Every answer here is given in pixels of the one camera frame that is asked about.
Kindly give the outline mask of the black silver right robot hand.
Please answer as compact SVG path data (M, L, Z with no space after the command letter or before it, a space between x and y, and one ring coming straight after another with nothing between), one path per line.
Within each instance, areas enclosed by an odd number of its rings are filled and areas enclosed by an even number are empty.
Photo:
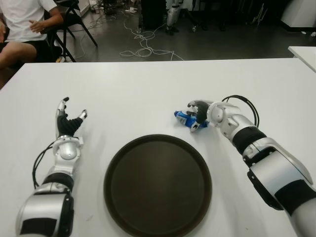
M207 121L207 111L212 101L193 100L188 103L188 108L195 109L196 121L190 127L190 132L195 132L203 122Z

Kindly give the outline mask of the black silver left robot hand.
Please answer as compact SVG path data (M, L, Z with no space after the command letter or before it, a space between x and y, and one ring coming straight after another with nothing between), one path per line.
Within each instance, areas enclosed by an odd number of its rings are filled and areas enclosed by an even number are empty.
M66 113L66 103L69 101L69 97L65 97L60 101L57 106L56 116L55 116L55 130L56 138L62 136L73 137L75 132L80 128L83 121L87 118L87 110L83 110L80 115L74 119L68 119L68 114Z

